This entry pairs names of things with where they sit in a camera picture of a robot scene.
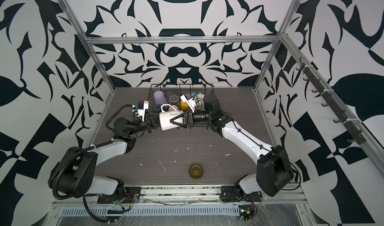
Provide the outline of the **yellow mug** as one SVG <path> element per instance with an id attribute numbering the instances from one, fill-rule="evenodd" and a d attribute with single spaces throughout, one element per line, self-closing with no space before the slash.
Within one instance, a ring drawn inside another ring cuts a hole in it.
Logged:
<path id="1" fill-rule="evenodd" d="M 181 110 L 186 111 L 187 109 L 190 109 L 189 105 L 186 102 L 181 101 Z"/>

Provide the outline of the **cream white mug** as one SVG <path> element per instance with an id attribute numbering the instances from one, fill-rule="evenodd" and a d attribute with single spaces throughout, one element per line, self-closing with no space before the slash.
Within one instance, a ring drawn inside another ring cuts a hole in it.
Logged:
<path id="1" fill-rule="evenodd" d="M 163 104 L 161 105 L 161 112 L 159 113 L 160 125 L 163 131 L 167 131 L 170 129 L 178 128 L 179 125 L 183 125 L 184 121 L 182 119 L 182 114 L 184 112 L 182 110 L 178 110 L 178 108 L 174 105 Z"/>

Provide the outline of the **clear glass tumbler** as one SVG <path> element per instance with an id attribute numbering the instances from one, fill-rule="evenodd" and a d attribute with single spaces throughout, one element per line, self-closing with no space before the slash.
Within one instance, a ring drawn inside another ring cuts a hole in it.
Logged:
<path id="1" fill-rule="evenodd" d="M 179 107 L 179 104 L 180 104 L 180 98 L 177 94 L 172 94 L 170 97 L 169 97 L 169 103 L 171 105 L 175 105 L 177 107 Z"/>

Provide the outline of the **lavender plastic cup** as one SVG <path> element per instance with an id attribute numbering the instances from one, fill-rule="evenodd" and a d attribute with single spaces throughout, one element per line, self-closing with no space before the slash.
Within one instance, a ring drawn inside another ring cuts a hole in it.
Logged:
<path id="1" fill-rule="evenodd" d="M 168 104 L 166 95 L 163 91 L 158 90 L 154 92 L 155 105 Z"/>

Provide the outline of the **olive green glass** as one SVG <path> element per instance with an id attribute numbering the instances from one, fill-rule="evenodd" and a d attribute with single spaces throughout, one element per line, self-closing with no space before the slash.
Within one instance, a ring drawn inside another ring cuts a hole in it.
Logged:
<path id="1" fill-rule="evenodd" d="M 200 179 L 204 174 L 204 169 L 200 164 L 193 164 L 189 168 L 189 175 L 192 179 Z"/>

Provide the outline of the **dark green mug white inside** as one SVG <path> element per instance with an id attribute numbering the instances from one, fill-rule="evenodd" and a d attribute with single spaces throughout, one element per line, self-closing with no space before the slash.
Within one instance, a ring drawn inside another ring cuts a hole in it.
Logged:
<path id="1" fill-rule="evenodd" d="M 154 108 L 153 108 L 153 113 L 155 113 L 155 114 L 159 114 L 159 113 L 161 113 L 161 112 L 162 112 L 162 106 L 159 105 L 159 104 L 156 104 L 156 105 L 154 106 Z"/>

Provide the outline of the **cream mug pink handle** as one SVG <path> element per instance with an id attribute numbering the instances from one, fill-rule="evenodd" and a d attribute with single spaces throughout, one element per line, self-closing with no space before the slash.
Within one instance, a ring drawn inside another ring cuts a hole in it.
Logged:
<path id="1" fill-rule="evenodd" d="M 178 110 L 179 110 L 179 108 L 176 105 L 171 105 L 168 108 L 168 111 L 178 111 Z"/>

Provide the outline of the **white mug red inside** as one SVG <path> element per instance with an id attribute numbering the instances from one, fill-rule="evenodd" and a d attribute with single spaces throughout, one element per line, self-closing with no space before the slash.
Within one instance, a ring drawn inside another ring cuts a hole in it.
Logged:
<path id="1" fill-rule="evenodd" d="M 198 108 L 204 108 L 204 97 L 205 95 L 202 93 L 196 94 L 195 102 Z"/>

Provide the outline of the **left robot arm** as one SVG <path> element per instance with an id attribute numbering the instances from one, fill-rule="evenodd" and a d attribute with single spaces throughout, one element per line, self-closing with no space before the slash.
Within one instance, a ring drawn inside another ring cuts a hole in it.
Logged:
<path id="1" fill-rule="evenodd" d="M 114 200 L 123 198 L 124 182 L 113 177 L 96 176 L 98 165 L 129 153 L 136 143 L 135 134 L 151 132 L 160 126 L 159 114 L 149 114 L 131 122 L 125 118 L 110 118 L 114 122 L 113 138 L 88 148 L 72 147 L 51 172 L 48 184 L 57 200 L 103 195 Z"/>

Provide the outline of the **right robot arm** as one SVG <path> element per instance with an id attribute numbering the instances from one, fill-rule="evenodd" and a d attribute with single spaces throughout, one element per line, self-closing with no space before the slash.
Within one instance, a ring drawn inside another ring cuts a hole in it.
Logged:
<path id="1" fill-rule="evenodd" d="M 204 123 L 213 132 L 234 143 L 252 159 L 257 168 L 255 174 L 246 175 L 236 183 L 241 193 L 251 195 L 263 191 L 273 197 L 294 178 L 286 150 L 273 147 L 247 132 L 232 115 L 222 110 L 214 94 L 204 96 L 203 109 L 197 109 L 196 101 L 189 93 L 183 95 L 181 100 L 187 103 L 190 109 L 162 112 L 162 130 L 191 128 L 195 124 Z"/>

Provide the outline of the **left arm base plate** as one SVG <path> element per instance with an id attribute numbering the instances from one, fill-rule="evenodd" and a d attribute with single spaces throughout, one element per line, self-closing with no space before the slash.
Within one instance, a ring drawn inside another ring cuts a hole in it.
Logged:
<path id="1" fill-rule="evenodd" d="M 121 204 L 130 204 L 141 197 L 141 187 L 120 187 L 113 195 L 101 195 L 98 198 L 98 204 L 114 204 L 119 201 Z"/>

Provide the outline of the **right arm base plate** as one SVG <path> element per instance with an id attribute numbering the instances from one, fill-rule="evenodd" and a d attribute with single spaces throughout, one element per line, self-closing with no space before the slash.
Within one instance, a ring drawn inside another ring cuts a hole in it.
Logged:
<path id="1" fill-rule="evenodd" d="M 220 200 L 225 203 L 232 202 L 261 202 L 262 192 L 245 194 L 237 186 L 221 186 Z"/>

